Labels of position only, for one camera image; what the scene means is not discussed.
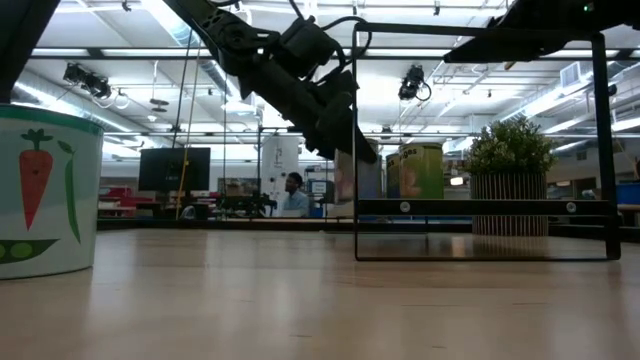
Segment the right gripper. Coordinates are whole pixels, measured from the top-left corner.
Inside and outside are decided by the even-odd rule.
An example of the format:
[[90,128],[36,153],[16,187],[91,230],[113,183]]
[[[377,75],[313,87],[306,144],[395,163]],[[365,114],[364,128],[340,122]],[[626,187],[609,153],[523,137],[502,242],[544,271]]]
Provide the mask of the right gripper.
[[443,60],[529,62],[560,51],[571,41],[589,40],[589,32],[619,25],[639,29],[639,0],[516,0],[504,15],[492,19],[493,28],[510,29],[475,29],[469,41]]

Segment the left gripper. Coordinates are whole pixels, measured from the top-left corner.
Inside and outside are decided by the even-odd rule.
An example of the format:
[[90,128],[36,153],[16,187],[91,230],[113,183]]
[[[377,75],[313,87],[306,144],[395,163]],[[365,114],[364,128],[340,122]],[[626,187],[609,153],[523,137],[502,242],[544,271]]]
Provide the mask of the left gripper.
[[352,155],[356,149],[358,160],[369,164],[377,160],[377,153],[353,122],[356,82],[351,72],[332,71],[320,82],[305,82],[256,50],[244,52],[238,66],[242,68],[240,89],[260,95],[305,133],[309,151],[334,160],[337,151]]

